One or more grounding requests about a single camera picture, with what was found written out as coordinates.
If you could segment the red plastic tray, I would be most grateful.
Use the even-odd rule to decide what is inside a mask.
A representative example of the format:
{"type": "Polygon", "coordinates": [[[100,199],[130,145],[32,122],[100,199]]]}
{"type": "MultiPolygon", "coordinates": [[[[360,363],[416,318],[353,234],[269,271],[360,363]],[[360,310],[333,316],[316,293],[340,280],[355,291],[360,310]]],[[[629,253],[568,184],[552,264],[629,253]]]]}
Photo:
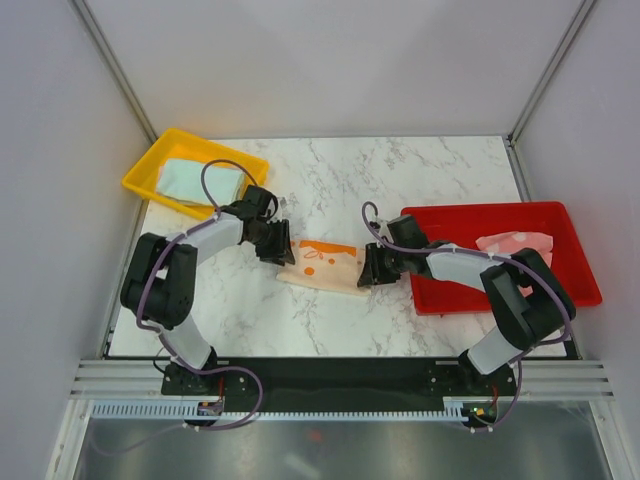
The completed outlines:
{"type": "MultiPolygon", "coordinates": [[[[551,270],[577,307],[594,307],[602,295],[565,206],[527,202],[405,207],[430,240],[476,248],[476,239],[509,231],[539,232],[554,240],[551,270]]],[[[410,277],[414,307],[420,316],[482,313],[486,296],[472,288],[410,277]]]]}

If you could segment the aluminium frame post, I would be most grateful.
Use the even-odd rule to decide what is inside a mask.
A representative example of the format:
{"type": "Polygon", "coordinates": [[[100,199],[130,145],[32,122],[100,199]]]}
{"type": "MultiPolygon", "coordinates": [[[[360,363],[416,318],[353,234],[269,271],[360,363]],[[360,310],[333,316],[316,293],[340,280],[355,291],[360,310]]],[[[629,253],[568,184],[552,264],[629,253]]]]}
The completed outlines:
{"type": "Polygon", "coordinates": [[[581,0],[578,3],[575,12],[572,14],[568,25],[564,29],[562,36],[554,48],[549,60],[546,62],[541,75],[536,81],[532,92],[528,96],[523,109],[518,115],[514,126],[505,137],[506,144],[510,148],[515,148],[519,138],[522,136],[526,126],[529,124],[531,117],[537,110],[539,103],[545,96],[552,81],[569,55],[571,48],[578,40],[582,29],[589,21],[591,14],[598,4],[598,0],[581,0]]]}
{"type": "Polygon", "coordinates": [[[70,0],[69,5],[88,34],[98,56],[106,67],[127,108],[133,115],[136,124],[141,129],[146,140],[153,144],[159,138],[159,135],[127,78],[121,62],[117,58],[89,2],[85,0],[70,0]]]}

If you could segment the light blue white towel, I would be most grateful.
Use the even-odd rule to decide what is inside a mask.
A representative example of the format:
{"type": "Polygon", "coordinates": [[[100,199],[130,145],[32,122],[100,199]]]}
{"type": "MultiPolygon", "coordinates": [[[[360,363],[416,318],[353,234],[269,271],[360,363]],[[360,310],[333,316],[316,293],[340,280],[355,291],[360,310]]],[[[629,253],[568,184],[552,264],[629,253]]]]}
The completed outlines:
{"type": "Polygon", "coordinates": [[[160,168],[155,192],[186,205],[227,205],[238,198],[244,174],[229,165],[169,158],[160,168]]]}

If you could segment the pink white towel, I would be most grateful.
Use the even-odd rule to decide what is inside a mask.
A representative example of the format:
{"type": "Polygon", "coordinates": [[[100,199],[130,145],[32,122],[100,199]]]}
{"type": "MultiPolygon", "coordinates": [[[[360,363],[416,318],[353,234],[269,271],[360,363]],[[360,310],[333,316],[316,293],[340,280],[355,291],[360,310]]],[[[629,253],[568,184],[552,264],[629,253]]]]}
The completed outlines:
{"type": "Polygon", "coordinates": [[[498,256],[509,256],[524,248],[531,248],[540,254],[548,267],[552,264],[554,240],[545,233],[508,231],[478,237],[475,244],[478,250],[498,256]]]}

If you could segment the yellow plastic tray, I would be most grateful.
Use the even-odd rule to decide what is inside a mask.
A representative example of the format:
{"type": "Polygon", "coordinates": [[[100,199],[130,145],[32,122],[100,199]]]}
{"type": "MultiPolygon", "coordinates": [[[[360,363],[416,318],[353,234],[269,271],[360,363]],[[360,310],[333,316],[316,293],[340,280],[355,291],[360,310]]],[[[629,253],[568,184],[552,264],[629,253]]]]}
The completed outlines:
{"type": "Polygon", "coordinates": [[[259,185],[267,180],[270,165],[267,160],[234,150],[176,128],[169,128],[123,177],[121,184],[140,197],[162,204],[197,220],[205,220],[214,208],[185,205],[156,192],[160,170],[170,158],[180,158],[205,164],[211,160],[226,159],[245,167],[259,185]]]}

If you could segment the aluminium frame post right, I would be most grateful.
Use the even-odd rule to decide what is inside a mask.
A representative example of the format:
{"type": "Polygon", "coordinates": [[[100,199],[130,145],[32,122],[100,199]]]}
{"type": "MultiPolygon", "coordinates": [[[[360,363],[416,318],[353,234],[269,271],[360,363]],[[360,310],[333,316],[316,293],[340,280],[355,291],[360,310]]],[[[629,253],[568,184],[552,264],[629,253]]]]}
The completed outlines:
{"type": "Polygon", "coordinates": [[[598,4],[598,0],[581,0],[578,3],[575,12],[572,14],[568,25],[564,29],[562,36],[554,48],[549,60],[546,62],[541,75],[536,81],[532,92],[528,96],[523,109],[518,115],[514,126],[505,137],[506,144],[510,148],[515,148],[519,138],[522,136],[526,126],[529,124],[531,117],[537,110],[539,103],[545,96],[552,81],[569,55],[571,48],[578,40],[582,29],[589,21],[591,14],[598,4]]]}

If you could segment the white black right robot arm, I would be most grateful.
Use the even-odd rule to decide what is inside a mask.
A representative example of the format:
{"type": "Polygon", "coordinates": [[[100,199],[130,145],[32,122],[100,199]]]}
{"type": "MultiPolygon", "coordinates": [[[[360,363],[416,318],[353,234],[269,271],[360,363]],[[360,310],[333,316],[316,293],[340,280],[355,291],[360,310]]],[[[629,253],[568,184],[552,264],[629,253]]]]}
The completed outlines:
{"type": "Polygon", "coordinates": [[[364,220],[375,238],[365,246],[357,286],[396,283],[409,273],[483,293],[495,327],[458,357],[458,385],[480,394],[493,373],[522,359],[531,350],[570,333],[576,307],[540,253],[523,248],[514,254],[487,253],[443,241],[429,242],[411,215],[391,221],[364,220]]]}

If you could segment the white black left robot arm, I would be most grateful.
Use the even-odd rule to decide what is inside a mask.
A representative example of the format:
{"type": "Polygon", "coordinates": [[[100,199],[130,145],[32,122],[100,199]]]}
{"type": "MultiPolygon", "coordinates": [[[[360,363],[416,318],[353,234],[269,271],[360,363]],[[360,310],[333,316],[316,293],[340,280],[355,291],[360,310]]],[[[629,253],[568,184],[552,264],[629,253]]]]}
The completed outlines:
{"type": "Polygon", "coordinates": [[[197,394],[213,391],[219,380],[216,352],[200,333],[191,310],[201,263],[243,243],[269,264],[295,263],[289,221],[277,220],[279,204],[270,191],[251,185],[243,197],[185,232],[142,235],[135,246],[120,292],[120,303],[136,326],[154,333],[172,361],[185,369],[184,382],[197,394]]]}

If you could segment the aluminium frame post left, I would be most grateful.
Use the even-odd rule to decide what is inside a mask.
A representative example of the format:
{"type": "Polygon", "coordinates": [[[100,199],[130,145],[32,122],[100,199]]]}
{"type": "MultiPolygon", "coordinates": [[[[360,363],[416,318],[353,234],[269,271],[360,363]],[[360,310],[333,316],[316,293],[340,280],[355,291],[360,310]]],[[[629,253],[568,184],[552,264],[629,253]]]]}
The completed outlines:
{"type": "Polygon", "coordinates": [[[127,78],[121,62],[117,58],[89,2],[85,0],[70,0],[69,5],[88,34],[98,56],[106,67],[127,108],[133,115],[136,124],[141,129],[146,140],[153,144],[159,138],[159,135],[127,78]]]}

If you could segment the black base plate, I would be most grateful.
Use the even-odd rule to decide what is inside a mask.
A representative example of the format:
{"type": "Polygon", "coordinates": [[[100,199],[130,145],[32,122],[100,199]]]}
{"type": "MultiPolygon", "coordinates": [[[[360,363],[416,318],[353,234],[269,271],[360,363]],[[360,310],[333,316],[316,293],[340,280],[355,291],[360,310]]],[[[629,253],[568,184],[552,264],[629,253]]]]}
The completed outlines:
{"type": "Polygon", "coordinates": [[[233,411],[432,410],[446,397],[506,399],[516,391],[504,366],[469,384],[453,357],[219,357],[211,374],[174,363],[165,368],[165,396],[221,394],[233,411]]]}

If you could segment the orange patterned towel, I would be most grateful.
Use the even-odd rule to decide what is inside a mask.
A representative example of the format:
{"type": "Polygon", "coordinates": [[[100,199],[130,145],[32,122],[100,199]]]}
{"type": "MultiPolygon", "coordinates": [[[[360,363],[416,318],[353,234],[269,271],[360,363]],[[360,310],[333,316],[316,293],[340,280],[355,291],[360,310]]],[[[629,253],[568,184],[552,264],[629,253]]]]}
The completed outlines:
{"type": "Polygon", "coordinates": [[[365,250],[361,247],[314,240],[291,242],[295,263],[278,270],[280,282],[304,288],[354,296],[368,296],[369,287],[359,287],[365,250]]]}

